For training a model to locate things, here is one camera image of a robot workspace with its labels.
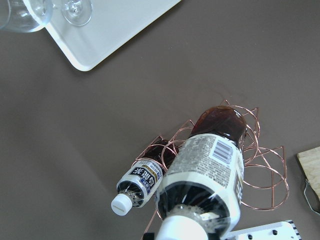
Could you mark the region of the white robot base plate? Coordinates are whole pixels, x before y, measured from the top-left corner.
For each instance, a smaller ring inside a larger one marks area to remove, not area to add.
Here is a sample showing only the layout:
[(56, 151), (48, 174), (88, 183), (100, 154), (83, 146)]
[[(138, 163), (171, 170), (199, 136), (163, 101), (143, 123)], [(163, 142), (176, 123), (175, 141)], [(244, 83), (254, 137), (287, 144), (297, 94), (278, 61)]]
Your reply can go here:
[(235, 230), (222, 240), (301, 240), (302, 237), (292, 220)]

